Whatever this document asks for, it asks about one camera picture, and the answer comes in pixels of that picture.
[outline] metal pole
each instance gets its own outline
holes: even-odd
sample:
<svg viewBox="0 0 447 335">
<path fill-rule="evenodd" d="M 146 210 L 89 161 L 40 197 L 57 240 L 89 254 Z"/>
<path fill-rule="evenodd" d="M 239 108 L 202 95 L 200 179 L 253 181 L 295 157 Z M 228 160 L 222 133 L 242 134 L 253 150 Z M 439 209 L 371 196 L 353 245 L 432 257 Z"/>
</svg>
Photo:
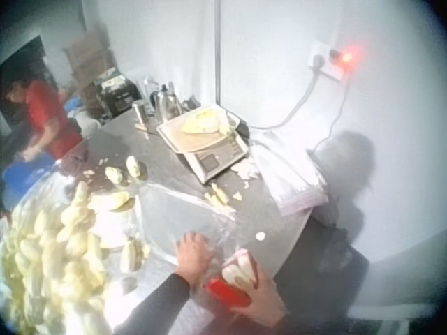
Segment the metal pole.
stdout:
<svg viewBox="0 0 447 335">
<path fill-rule="evenodd" d="M 221 104 L 221 0 L 214 0 L 214 69 L 216 105 Z"/>
</svg>

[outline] hand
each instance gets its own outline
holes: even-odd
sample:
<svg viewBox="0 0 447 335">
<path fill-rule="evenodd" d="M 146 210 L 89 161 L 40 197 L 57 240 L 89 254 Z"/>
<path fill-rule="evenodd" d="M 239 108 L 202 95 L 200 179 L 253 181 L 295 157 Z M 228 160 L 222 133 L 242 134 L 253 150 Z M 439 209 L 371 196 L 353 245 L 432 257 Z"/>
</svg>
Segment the hand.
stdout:
<svg viewBox="0 0 447 335">
<path fill-rule="evenodd" d="M 197 284 L 212 259 L 207 238 L 195 232 L 189 232 L 177 242 L 175 255 L 179 263 L 175 273 L 191 286 Z"/>
<path fill-rule="evenodd" d="M 265 274 L 265 270 L 258 265 L 258 288 L 239 281 L 237 284 L 250 296 L 251 304 L 248 307 L 235 307 L 231 311 L 245 315 L 254 322 L 266 327 L 274 327 L 286 316 L 286 307 L 278 294 L 276 284 Z"/>
<path fill-rule="evenodd" d="M 33 161 L 39 154 L 41 153 L 41 149 L 37 146 L 27 147 L 24 151 L 22 151 L 22 157 L 25 162 Z"/>
</svg>

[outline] tray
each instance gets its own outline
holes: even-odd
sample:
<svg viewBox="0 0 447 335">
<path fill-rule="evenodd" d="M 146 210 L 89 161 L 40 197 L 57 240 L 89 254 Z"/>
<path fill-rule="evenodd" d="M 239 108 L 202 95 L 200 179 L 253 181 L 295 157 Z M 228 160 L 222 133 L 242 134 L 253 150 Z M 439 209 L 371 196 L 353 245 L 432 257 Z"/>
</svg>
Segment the tray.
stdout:
<svg viewBox="0 0 447 335">
<path fill-rule="evenodd" d="M 230 132 L 227 135 L 222 133 L 188 134 L 182 131 L 183 125 L 191 115 L 206 109 L 213 109 L 226 114 L 230 123 Z M 185 154 L 206 149 L 225 140 L 231 133 L 233 133 L 237 126 L 239 126 L 239 122 L 239 118 L 227 112 L 222 107 L 219 107 L 218 105 L 206 105 L 169 120 L 158 126 L 156 129 L 175 153 Z"/>
</svg>

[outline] wall socket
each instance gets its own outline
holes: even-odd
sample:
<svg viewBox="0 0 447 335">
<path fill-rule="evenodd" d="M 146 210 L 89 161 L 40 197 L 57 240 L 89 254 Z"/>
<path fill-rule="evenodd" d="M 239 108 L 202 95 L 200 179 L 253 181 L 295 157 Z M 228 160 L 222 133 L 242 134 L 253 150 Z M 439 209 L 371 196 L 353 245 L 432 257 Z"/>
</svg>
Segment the wall socket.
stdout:
<svg viewBox="0 0 447 335">
<path fill-rule="evenodd" d="M 312 68 L 314 64 L 314 56 L 318 54 L 323 56 L 324 66 L 321 68 L 321 72 L 339 82 L 343 78 L 344 69 L 330 62 L 329 51 L 331 49 L 332 48 L 329 45 L 315 40 L 310 52 L 308 65 Z"/>
</svg>

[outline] cable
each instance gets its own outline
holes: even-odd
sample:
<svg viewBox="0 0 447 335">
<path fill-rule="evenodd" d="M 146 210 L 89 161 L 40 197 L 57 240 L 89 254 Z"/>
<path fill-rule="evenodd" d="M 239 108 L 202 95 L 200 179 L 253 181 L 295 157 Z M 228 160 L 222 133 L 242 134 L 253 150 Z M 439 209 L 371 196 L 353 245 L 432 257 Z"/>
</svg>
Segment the cable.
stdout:
<svg viewBox="0 0 447 335">
<path fill-rule="evenodd" d="M 314 90 L 316 81 L 320 74 L 320 69 L 323 67 L 323 65 L 324 65 L 324 58 L 320 55 L 315 56 L 314 62 L 313 62 L 313 67 L 312 67 L 312 69 L 314 71 L 314 75 L 312 76 L 309 86 L 307 87 L 307 90 L 304 93 L 304 95 L 302 96 L 302 98 L 300 99 L 300 101 L 298 101 L 298 103 L 292 109 L 290 114 L 282 122 L 280 122 L 274 126 L 265 126 L 265 127 L 249 126 L 249 127 L 252 129 L 258 129 L 260 131 L 268 131 L 271 129 L 276 129 L 276 128 L 282 127 L 283 125 L 287 124 L 295 116 L 297 111 L 300 110 L 300 108 L 306 103 L 307 99 L 309 99 L 310 94 Z"/>
<path fill-rule="evenodd" d="M 314 149 L 309 153 L 309 155 L 313 156 L 315 151 L 318 149 L 318 147 L 320 146 L 320 144 L 322 144 L 323 142 L 329 140 L 332 137 L 332 130 L 334 129 L 334 125 L 337 123 L 337 121 L 340 119 L 340 117 L 342 117 L 343 114 L 343 107 L 344 107 L 344 103 L 346 102 L 346 99 L 348 98 L 348 92 L 349 92 L 349 87 L 351 86 L 351 73 L 349 73 L 348 79 L 346 80 L 346 86 L 344 88 L 344 95 L 343 95 L 343 100 L 342 100 L 342 104 L 340 105 L 340 109 L 338 112 L 337 117 L 334 119 L 334 121 L 332 122 L 332 124 L 330 125 L 329 128 L 329 135 L 326 136 L 325 138 L 323 138 L 320 142 L 318 142 L 316 144 L 316 146 L 314 147 Z"/>
</svg>

